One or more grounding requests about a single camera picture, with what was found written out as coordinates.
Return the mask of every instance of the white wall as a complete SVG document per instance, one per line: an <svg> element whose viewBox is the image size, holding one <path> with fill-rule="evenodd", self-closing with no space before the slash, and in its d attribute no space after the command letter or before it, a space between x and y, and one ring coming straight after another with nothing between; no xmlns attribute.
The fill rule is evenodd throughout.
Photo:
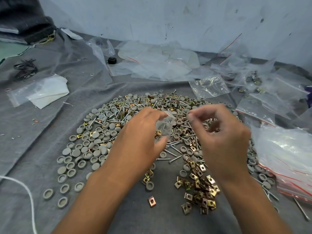
<svg viewBox="0 0 312 234"><path fill-rule="evenodd" d="M243 32L252 57L312 71L312 0L40 0L57 27L218 52Z"/></svg>

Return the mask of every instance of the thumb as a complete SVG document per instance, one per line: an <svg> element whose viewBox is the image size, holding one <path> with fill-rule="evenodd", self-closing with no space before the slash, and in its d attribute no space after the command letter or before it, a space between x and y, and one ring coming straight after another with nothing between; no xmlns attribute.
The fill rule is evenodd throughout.
<svg viewBox="0 0 312 234"><path fill-rule="evenodd" d="M157 143L154 145L154 152L156 156L159 156L159 154L164 151L167 145L168 138L166 136L162 137Z"/></svg>
<svg viewBox="0 0 312 234"><path fill-rule="evenodd" d="M199 138L199 141L208 142L209 140L207 139L210 138L211 135L207 133L202 122L197 117L195 117L192 113L188 114L187 119L191 122L192 128L195 134L197 135L197 137Z"/></svg>

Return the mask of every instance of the fingernail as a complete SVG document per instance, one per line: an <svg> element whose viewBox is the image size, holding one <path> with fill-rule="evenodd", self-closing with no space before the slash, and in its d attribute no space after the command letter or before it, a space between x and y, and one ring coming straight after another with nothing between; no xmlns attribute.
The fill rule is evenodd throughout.
<svg viewBox="0 0 312 234"><path fill-rule="evenodd" d="M192 122L194 120L194 115L192 113L189 113L186 115L186 119Z"/></svg>

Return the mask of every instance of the forearm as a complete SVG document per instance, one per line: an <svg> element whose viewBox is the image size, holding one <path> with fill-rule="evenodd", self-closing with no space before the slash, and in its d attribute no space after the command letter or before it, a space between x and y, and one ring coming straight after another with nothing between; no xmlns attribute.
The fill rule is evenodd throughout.
<svg viewBox="0 0 312 234"><path fill-rule="evenodd" d="M99 169L52 234L106 233L129 190L126 184L116 184L113 174Z"/></svg>
<svg viewBox="0 0 312 234"><path fill-rule="evenodd" d="M242 175L238 182L224 182L220 186L242 233L292 233L275 211L262 187L248 174Z"/></svg>

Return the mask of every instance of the hand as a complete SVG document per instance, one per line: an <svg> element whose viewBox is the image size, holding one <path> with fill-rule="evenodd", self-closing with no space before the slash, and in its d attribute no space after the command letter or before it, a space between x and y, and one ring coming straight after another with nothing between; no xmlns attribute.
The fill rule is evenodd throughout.
<svg viewBox="0 0 312 234"><path fill-rule="evenodd" d="M217 118L207 132L202 121ZM248 175L246 166L249 129L221 104L205 105L191 110L188 115L202 147L209 170L217 182L237 181Z"/></svg>
<svg viewBox="0 0 312 234"><path fill-rule="evenodd" d="M167 116L163 111L143 108L119 132L99 170L108 169L116 180L125 180L132 187L166 147L167 137L157 143L154 140L156 122Z"/></svg>

